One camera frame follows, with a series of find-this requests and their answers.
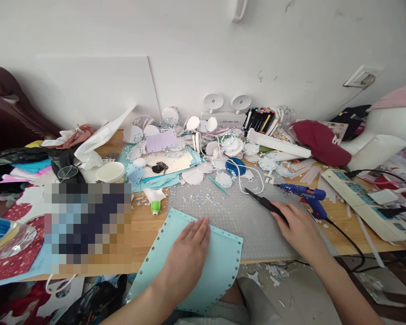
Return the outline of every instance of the hand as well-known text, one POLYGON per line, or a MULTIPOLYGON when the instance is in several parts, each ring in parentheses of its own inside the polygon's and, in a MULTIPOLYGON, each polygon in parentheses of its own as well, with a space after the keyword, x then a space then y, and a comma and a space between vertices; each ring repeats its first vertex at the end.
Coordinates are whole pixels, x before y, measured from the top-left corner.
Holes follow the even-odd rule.
POLYGON ((190 222, 170 249, 166 263, 155 279, 177 306, 196 286, 202 275, 209 247, 209 218, 190 222))
POLYGON ((281 210, 289 222, 289 226, 287 226, 278 214, 271 212, 281 233, 304 260, 313 268, 335 261, 309 213, 291 203, 283 204, 272 201, 271 203, 281 210))

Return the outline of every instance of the glue gun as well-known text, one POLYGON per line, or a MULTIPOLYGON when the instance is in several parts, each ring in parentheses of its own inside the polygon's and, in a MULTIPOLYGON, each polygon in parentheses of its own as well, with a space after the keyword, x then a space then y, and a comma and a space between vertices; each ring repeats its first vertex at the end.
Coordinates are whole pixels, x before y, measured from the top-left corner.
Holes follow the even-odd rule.
POLYGON ((315 189, 311 190, 309 187, 293 185, 293 184, 274 184, 282 190, 293 193, 301 197, 301 202, 307 203, 313 209, 312 216, 316 219, 327 219, 328 215, 320 204, 319 201, 323 201, 326 198, 326 192, 323 190, 315 189))

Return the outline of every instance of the charger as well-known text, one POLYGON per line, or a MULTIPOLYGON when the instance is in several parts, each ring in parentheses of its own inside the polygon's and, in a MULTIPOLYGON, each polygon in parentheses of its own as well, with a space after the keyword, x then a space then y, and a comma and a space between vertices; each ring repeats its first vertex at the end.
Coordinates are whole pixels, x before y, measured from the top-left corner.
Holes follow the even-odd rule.
POLYGON ((388 205, 400 199, 400 197, 394 193, 394 191, 389 189, 368 193, 368 195, 373 199, 374 202, 380 205, 388 205))

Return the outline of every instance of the baseball cap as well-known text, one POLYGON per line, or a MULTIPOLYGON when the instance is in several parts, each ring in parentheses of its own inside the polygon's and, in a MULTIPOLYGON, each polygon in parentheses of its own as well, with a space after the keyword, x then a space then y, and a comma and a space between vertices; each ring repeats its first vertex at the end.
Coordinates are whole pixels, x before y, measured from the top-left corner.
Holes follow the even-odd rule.
POLYGON ((326 125, 317 121, 299 121, 292 124, 298 140, 310 146, 311 154, 330 166, 344 166, 352 155, 337 144, 337 136, 326 125))

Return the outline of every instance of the wooden table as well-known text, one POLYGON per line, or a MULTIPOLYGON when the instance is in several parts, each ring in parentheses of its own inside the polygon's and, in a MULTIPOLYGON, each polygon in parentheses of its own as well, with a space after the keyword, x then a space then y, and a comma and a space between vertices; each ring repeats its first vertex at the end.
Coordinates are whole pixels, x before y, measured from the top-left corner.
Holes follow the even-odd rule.
MULTIPOLYGON (((123 148, 123 135, 122 131, 117 131, 116 134, 102 147, 96 149, 96 151, 102 156, 106 156, 109 153, 120 153, 123 148)), ((356 179, 359 181, 361 185, 363 185, 367 189, 373 189, 374 186, 369 184, 363 180, 356 179)), ((313 181, 310 185, 310 188, 316 188, 318 182, 318 177, 313 181)), ((297 177, 293 180, 286 179, 286 183, 297 184, 297 185, 304 185, 300 183, 300 177, 297 177)), ((168 196, 168 190, 164 189, 165 194, 168 196)), ((143 193, 135 193, 136 197, 144 196, 143 193)), ((140 205, 137 206, 137 201, 134 199, 132 202, 133 210, 130 216, 127 215, 126 218, 130 218, 130 227, 125 227, 124 238, 126 238, 126 243, 123 244, 124 247, 121 248, 121 251, 126 251, 129 253, 127 256, 128 263, 125 265, 109 265, 108 269, 111 271, 112 274, 120 274, 120 273, 136 273, 138 272, 141 263, 143 262, 146 254, 149 252, 150 247, 154 239, 157 236, 158 229, 161 228, 164 220, 166 218, 166 211, 167 211, 167 202, 168 197, 161 202, 163 207, 162 213, 158 216, 152 216, 150 206, 140 205)), ((356 220, 355 214, 352 210, 352 217, 349 218, 347 216, 346 205, 341 201, 337 200, 336 203, 332 203, 329 200, 325 200, 322 202, 322 206, 325 208, 328 216, 332 217, 332 221, 337 224, 345 233, 358 245, 358 247, 363 251, 363 253, 370 253, 371 248, 368 245, 363 232, 356 220)), ((328 237, 329 241, 334 245, 335 249, 337 250, 339 255, 357 255, 356 249, 340 234, 336 229, 333 227, 324 228, 323 225, 325 222, 318 223, 318 226, 322 229, 323 233, 328 237)), ((367 230, 372 238, 376 249, 379 252, 385 251, 401 251, 406 250, 406 245, 399 244, 397 246, 393 246, 392 244, 383 241, 373 232, 367 225, 367 230)), ((97 258, 97 263, 102 263, 103 256, 99 256, 97 258)), ((258 263, 258 262, 269 262, 269 261, 276 261, 282 259, 275 259, 275 260, 242 260, 242 264, 247 263, 258 263)), ((87 274, 81 274, 81 276, 89 276, 89 275, 99 275, 94 274, 93 272, 88 272, 87 274)), ((66 277, 71 277, 71 274, 60 274, 54 276, 54 279, 61 279, 66 277)), ((29 280, 40 280, 40 279, 47 279, 48 275, 41 275, 39 277, 27 279, 29 280)))

